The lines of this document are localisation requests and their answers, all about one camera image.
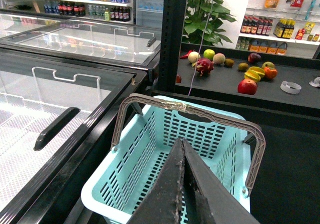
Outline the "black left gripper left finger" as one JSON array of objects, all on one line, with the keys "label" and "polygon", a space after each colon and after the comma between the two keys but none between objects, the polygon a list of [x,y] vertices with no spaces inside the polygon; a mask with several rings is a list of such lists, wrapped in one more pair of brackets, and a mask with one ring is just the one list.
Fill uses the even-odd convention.
[{"label": "black left gripper left finger", "polygon": [[176,139],[153,187],[129,219],[129,224],[179,224],[185,174],[185,149]]}]

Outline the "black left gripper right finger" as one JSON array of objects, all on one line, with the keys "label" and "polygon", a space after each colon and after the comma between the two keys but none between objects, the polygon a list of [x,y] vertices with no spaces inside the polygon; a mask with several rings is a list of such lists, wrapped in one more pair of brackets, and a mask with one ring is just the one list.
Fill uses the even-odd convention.
[{"label": "black left gripper right finger", "polygon": [[190,224],[257,224],[258,221],[227,191],[186,139],[184,200]]}]

